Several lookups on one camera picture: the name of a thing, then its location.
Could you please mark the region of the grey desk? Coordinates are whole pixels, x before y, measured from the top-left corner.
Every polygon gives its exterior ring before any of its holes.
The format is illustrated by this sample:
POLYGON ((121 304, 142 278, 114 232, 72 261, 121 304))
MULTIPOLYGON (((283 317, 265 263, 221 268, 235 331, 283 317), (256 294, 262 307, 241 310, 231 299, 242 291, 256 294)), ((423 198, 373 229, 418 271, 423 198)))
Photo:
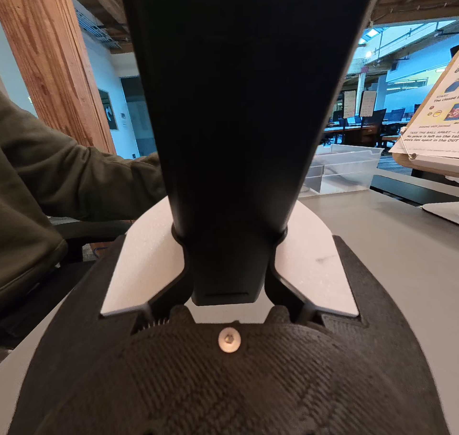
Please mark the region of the grey desk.
MULTIPOLYGON (((300 197, 341 237, 385 288, 416 335, 435 379, 445 420, 458 434, 458 225, 379 191, 354 191, 300 197)), ((100 356, 129 334, 136 315, 99 318, 96 309, 107 270, 97 268, 76 293, 51 312, 1 364, 1 434, 8 434, 27 369, 33 365, 37 390, 30 391, 24 419, 14 423, 27 434, 38 417, 100 356)))

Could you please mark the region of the row of black office chairs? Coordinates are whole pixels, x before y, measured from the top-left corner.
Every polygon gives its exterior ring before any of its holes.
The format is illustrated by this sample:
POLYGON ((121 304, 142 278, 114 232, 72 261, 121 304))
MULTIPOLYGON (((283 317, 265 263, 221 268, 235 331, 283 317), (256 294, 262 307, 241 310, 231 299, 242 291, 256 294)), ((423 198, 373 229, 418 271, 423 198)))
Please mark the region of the row of black office chairs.
POLYGON ((380 144, 378 147, 386 147, 387 142, 383 140, 384 137, 395 137, 397 138, 400 129, 407 125, 410 118, 414 115, 413 112, 405 112, 404 108, 387 111, 386 109, 375 110, 371 117, 360 117, 355 115, 354 117, 344 119, 342 118, 343 111, 334 111, 330 120, 331 124, 339 123, 346 127, 350 124, 360 124, 363 121, 381 121, 383 120, 383 126, 380 137, 380 144))

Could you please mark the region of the black office chair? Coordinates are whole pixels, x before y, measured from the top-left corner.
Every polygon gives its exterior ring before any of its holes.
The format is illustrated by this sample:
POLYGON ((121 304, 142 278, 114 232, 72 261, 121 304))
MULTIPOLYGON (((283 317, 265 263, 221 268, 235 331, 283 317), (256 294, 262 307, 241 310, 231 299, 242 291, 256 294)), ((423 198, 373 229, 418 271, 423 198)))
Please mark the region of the black office chair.
POLYGON ((59 222, 55 229, 66 242, 66 253, 24 294, 1 309, 1 360, 68 295, 104 251, 128 231, 130 222, 59 222))

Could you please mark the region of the person's left forearm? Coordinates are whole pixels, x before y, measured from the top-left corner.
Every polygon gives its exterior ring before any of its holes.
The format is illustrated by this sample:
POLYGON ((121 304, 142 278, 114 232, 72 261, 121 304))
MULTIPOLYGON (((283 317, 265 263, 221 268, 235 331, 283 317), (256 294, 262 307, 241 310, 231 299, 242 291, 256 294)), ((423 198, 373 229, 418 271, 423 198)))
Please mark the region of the person's left forearm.
POLYGON ((85 221, 135 220, 163 200, 157 154, 126 160, 23 114, 1 137, 9 163, 43 212, 85 221))

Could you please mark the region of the wide whiteboard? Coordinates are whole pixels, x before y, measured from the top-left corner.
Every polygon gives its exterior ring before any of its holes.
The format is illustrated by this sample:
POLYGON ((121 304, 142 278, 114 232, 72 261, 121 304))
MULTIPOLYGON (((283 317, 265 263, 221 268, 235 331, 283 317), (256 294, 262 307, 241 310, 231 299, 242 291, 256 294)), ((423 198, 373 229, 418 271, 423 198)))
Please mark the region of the wide whiteboard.
POLYGON ((360 117, 371 117, 374 114, 376 104, 377 91, 365 90, 361 95, 361 102, 359 108, 360 117))

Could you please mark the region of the grey door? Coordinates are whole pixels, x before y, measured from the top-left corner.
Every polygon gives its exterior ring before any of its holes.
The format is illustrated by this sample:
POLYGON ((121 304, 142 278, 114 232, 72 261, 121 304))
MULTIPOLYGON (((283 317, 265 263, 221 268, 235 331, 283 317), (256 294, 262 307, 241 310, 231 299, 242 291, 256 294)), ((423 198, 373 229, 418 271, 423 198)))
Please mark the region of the grey door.
POLYGON ((140 156, 158 151, 141 78, 120 78, 140 156))

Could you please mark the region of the white flat plate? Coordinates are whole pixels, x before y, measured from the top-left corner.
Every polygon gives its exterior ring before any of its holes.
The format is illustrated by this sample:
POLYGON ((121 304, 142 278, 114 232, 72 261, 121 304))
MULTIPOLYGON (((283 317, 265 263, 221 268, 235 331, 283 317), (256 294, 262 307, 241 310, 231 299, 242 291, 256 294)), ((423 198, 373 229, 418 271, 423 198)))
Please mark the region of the white flat plate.
POLYGON ((421 207, 425 212, 459 224, 459 202, 427 203, 421 207))

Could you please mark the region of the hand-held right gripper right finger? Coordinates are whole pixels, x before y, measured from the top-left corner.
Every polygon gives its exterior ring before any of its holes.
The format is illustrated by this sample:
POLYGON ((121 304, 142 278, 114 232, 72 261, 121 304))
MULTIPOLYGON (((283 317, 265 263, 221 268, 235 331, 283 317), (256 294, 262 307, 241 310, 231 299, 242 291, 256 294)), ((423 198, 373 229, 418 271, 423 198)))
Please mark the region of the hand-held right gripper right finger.
POLYGON ((359 317, 332 232, 301 202, 270 258, 265 292, 274 305, 287 308, 293 322, 321 314, 359 317))

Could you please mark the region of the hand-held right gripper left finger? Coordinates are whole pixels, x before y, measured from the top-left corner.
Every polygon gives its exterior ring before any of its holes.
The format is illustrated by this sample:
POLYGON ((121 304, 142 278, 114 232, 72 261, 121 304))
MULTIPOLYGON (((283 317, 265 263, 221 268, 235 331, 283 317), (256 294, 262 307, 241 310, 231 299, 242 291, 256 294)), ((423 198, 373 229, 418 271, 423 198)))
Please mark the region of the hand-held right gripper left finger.
POLYGON ((103 300, 104 318, 141 313, 148 321, 169 317, 183 304, 179 295, 167 292, 186 268, 183 247, 173 236, 173 214, 166 197, 144 213, 125 233, 125 238, 103 300))

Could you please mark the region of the wooden background desk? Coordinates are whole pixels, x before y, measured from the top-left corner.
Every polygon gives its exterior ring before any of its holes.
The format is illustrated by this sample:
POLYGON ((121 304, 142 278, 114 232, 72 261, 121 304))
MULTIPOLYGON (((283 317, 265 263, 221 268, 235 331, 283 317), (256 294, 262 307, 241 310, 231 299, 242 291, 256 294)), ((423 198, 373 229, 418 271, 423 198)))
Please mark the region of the wooden background desk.
POLYGON ((378 147, 380 144, 383 120, 363 121, 360 124, 350 124, 344 127, 339 123, 327 124, 321 143, 339 145, 354 145, 363 147, 378 147))

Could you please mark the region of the dark wall picture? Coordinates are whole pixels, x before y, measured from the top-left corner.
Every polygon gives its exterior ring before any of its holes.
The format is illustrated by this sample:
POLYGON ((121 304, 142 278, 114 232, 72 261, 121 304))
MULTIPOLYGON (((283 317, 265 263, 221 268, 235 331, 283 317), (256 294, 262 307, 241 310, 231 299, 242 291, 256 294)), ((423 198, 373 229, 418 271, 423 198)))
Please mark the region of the dark wall picture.
POLYGON ((118 129, 118 125, 116 122, 116 118, 115 118, 115 114, 114 114, 114 110, 112 107, 109 93, 102 89, 98 89, 98 91, 99 91, 102 106, 103 106, 103 109, 106 115, 108 127, 111 131, 118 131, 119 129, 118 129))

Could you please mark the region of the clear plastic organizer box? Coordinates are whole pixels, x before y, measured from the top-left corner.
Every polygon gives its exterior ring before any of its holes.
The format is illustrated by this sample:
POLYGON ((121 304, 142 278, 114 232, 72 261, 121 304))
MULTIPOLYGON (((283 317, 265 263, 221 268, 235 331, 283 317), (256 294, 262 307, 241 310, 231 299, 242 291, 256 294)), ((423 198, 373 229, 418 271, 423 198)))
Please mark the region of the clear plastic organizer box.
POLYGON ((319 145, 299 197, 368 190, 382 151, 377 147, 319 145))

